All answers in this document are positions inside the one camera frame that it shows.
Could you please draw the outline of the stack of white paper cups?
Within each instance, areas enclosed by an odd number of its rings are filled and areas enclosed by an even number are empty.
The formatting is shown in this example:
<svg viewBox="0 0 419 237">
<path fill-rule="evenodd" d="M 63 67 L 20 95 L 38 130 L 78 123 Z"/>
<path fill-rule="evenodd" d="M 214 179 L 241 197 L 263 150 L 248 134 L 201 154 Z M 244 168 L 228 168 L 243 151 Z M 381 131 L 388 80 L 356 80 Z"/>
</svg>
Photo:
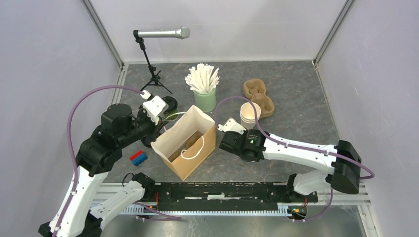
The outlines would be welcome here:
<svg viewBox="0 0 419 237">
<path fill-rule="evenodd" d="M 261 115 L 261 108 L 253 102 L 246 102 L 240 108 L 240 124 L 246 129 L 253 129 Z"/>
</svg>

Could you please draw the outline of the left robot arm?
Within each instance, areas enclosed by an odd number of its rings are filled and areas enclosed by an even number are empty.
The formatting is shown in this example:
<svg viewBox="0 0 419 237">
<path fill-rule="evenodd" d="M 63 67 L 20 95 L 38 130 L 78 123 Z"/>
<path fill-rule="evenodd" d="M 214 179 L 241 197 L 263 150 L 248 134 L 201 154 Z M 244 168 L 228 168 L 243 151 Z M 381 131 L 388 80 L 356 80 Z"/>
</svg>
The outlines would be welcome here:
<svg viewBox="0 0 419 237">
<path fill-rule="evenodd" d="M 145 102 L 136 116 L 126 104 L 113 104 L 101 116 L 101 124 L 73 154 L 76 172 L 66 199 L 53 220 L 39 227 L 43 237 L 98 237 L 126 207 L 155 196 L 155 181 L 143 173 L 135 174 L 120 191 L 96 207 L 91 207 L 96 192 L 122 150 L 146 137 L 156 138 L 167 104 Z"/>
</svg>

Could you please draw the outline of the green paper coffee cup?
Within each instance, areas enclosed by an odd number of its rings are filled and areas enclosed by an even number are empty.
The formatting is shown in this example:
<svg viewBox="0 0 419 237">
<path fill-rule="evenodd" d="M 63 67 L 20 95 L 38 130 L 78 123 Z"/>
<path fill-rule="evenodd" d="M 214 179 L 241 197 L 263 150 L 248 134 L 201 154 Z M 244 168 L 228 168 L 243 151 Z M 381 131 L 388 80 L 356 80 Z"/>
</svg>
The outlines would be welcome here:
<svg viewBox="0 0 419 237">
<path fill-rule="evenodd" d="M 178 116 L 177 112 L 171 114 L 164 114 L 166 120 L 175 120 Z"/>
</svg>

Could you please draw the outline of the brown paper bag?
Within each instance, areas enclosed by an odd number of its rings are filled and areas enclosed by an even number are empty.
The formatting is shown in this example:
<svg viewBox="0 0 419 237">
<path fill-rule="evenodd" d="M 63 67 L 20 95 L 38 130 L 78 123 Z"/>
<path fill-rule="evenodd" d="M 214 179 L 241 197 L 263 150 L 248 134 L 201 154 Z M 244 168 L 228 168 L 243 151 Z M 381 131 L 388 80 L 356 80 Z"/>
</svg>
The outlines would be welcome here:
<svg viewBox="0 0 419 237">
<path fill-rule="evenodd" d="M 182 180 L 215 150 L 214 120 L 195 105 L 151 143 L 153 150 Z"/>
</svg>

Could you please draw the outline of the black plastic cup lid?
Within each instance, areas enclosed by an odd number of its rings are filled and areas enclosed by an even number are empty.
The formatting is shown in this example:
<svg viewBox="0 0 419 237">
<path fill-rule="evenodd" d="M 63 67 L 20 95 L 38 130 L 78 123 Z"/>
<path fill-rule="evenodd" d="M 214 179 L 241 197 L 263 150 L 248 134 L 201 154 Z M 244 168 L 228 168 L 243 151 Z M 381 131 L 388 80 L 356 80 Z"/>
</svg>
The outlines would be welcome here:
<svg viewBox="0 0 419 237">
<path fill-rule="evenodd" d="M 168 105 L 168 108 L 164 112 L 165 114 L 170 114 L 170 113 L 174 113 L 175 111 L 177 111 L 178 102 L 175 98 L 173 98 L 171 96 L 165 96 L 165 97 L 163 97 L 163 100 Z"/>
</svg>

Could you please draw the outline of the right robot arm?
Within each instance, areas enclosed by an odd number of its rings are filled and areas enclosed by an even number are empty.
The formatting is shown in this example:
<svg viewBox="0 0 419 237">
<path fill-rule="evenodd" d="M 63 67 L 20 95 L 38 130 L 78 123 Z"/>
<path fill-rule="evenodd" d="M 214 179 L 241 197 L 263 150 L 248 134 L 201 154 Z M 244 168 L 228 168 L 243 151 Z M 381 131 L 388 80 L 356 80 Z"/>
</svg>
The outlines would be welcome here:
<svg viewBox="0 0 419 237">
<path fill-rule="evenodd" d="M 359 193 L 361 168 L 355 162 L 361 162 L 361 158 L 347 141 L 340 140 L 337 145 L 309 144 L 274 134 L 266 137 L 257 129 L 250 129 L 243 133 L 226 131 L 219 148 L 246 162 L 282 160 L 312 167 L 308 173 L 290 175 L 285 194 L 291 201 L 327 189 Z"/>
</svg>

